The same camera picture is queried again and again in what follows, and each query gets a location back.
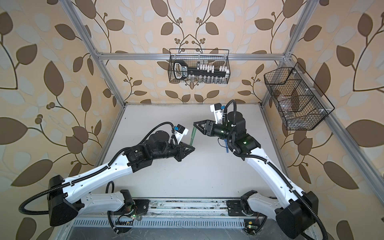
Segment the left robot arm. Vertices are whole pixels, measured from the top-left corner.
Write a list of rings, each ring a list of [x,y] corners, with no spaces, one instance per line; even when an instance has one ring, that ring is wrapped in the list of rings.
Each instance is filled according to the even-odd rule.
[[[113,214],[133,216],[138,207],[129,190],[106,190],[104,194],[92,191],[106,185],[114,187],[114,180],[133,174],[152,165],[154,160],[174,158],[181,162],[195,148],[182,142],[188,129],[164,122],[154,127],[137,145],[119,150],[106,164],[83,174],[50,179],[49,188],[19,206],[24,215],[49,215],[50,226],[64,225],[81,214],[106,212],[110,227],[116,234],[124,230],[115,225]]]

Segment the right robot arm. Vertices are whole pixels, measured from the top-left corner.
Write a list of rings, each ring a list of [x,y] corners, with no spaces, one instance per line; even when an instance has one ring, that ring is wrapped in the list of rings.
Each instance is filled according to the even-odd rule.
[[[305,231],[313,224],[320,228],[322,238],[328,239],[327,230],[318,216],[319,199],[313,192],[306,193],[290,180],[268,157],[261,144],[247,133],[246,120],[238,112],[235,100],[225,106],[210,106],[215,120],[194,122],[203,135],[217,137],[227,142],[226,149],[249,164],[267,183],[275,198],[249,191],[241,197],[245,215],[261,213],[276,221],[285,235],[291,239],[311,237]]]

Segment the green pen cap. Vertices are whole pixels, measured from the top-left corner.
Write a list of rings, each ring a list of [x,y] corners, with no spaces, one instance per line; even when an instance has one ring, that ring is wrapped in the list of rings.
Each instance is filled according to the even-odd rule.
[[[197,130],[196,127],[194,127],[193,130],[192,130],[191,139],[193,139],[195,137],[196,130]]]

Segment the blue pen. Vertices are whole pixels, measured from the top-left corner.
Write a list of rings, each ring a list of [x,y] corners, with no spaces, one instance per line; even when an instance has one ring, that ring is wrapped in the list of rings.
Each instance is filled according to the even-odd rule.
[[[225,139],[225,146],[226,146],[227,153],[229,153],[229,146],[228,146],[228,140],[227,139]]]

